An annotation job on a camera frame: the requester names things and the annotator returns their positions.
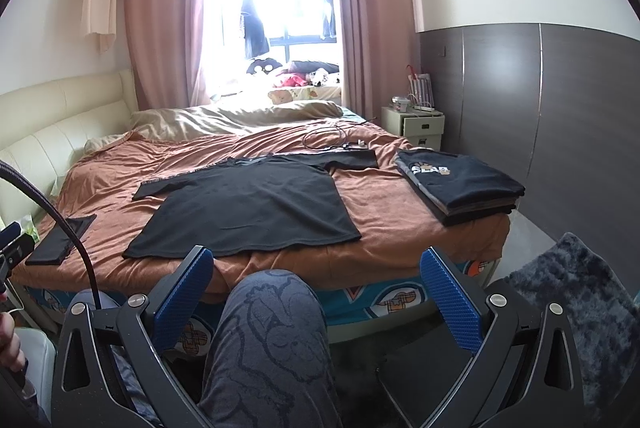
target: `hand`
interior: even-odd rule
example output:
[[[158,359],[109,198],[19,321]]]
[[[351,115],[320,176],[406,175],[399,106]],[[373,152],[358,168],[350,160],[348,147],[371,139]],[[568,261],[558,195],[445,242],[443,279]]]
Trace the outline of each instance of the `hand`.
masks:
[[[6,293],[0,294],[0,302],[6,301]],[[20,350],[20,338],[15,333],[15,322],[9,313],[0,313],[0,366],[12,372],[20,372],[26,364]]]

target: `dark wood paneling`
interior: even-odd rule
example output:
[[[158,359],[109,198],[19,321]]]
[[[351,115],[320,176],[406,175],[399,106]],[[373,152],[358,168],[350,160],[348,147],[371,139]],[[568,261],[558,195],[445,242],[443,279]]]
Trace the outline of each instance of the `dark wood paneling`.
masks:
[[[462,28],[420,33],[420,63],[422,72],[431,75],[436,106],[445,115],[442,149],[457,153],[462,115]]]
[[[461,153],[524,184],[538,125],[540,28],[492,24],[463,29]]]
[[[640,288],[640,42],[542,26],[542,117],[520,211]]]

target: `cable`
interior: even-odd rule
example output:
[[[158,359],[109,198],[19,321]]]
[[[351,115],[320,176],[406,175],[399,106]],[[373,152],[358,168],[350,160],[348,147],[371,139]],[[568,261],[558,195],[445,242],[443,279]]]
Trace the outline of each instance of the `cable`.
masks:
[[[351,126],[347,126],[345,128],[341,127],[336,122],[334,124],[329,124],[329,125],[326,125],[326,126],[321,126],[320,128],[316,128],[314,130],[310,130],[305,135],[303,135],[303,137],[302,137],[302,146],[304,146],[307,150],[311,150],[312,152],[324,152],[324,151],[327,151],[327,150],[334,150],[336,148],[342,148],[345,145],[345,143],[347,143],[348,133],[349,133],[351,128],[355,128],[357,126],[362,126],[364,124],[370,123],[374,119],[377,119],[377,118],[367,119],[367,121],[363,121],[361,123],[354,123]],[[338,132],[339,139],[338,139],[337,142],[334,142],[333,144],[330,144],[330,145],[327,145],[327,146],[320,146],[320,147],[318,147],[318,146],[309,146],[308,145],[309,138],[314,134],[322,134],[322,132]]]
[[[94,266],[91,264],[89,254],[86,252],[82,242],[80,242],[76,232],[71,228],[69,223],[62,215],[60,215],[60,212],[47,200],[39,189],[4,161],[0,161],[0,179],[4,179],[8,183],[12,184],[33,202],[39,205],[56,221],[56,224],[60,226],[60,229],[66,233],[66,236],[68,236],[73,245],[76,246],[78,253],[80,253],[80,257],[84,262],[84,267],[86,268],[86,273],[89,277],[91,292],[94,295],[95,308],[102,309],[100,293],[98,293],[98,283],[95,279]]]

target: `gray pants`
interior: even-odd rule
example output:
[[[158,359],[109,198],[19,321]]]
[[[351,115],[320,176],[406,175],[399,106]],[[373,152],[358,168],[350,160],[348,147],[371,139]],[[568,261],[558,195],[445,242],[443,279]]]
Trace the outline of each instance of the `gray pants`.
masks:
[[[104,308],[117,307],[101,295]],[[91,293],[75,302],[92,304]],[[159,425],[120,348],[114,356],[138,413]],[[268,270],[228,297],[205,365],[200,409],[216,428],[341,427],[322,308],[292,272]]]

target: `orange blanket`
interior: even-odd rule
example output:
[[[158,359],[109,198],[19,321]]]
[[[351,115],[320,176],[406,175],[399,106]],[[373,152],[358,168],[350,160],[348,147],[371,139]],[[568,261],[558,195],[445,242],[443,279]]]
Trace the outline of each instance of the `orange blanket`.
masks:
[[[302,139],[309,130],[325,127],[324,132],[311,136],[312,146],[337,139],[335,131],[326,129],[328,122],[281,125],[251,135],[215,135],[178,143],[146,140],[130,132],[72,167],[57,206],[65,217],[97,215],[82,241],[102,290],[126,295],[148,292],[160,278],[173,272],[180,260],[122,257],[162,202],[162,198],[131,200],[142,181],[169,177],[228,157],[308,153]],[[353,124],[331,121],[336,122],[344,128]],[[364,140],[376,152],[380,166],[360,171],[335,170],[332,174],[362,239],[216,260],[217,271],[203,300],[221,300],[242,278],[267,268],[289,269],[312,287],[330,290],[416,276],[420,254],[429,246],[443,248],[456,262],[495,260],[501,256],[510,224],[506,215],[444,228],[396,171],[396,149],[411,148],[404,138],[373,124],[350,128],[348,135],[350,141]],[[40,234],[46,234],[52,226],[47,217],[39,226]],[[60,266],[21,264],[13,278],[20,284],[51,290],[73,292],[88,287],[76,250]]]

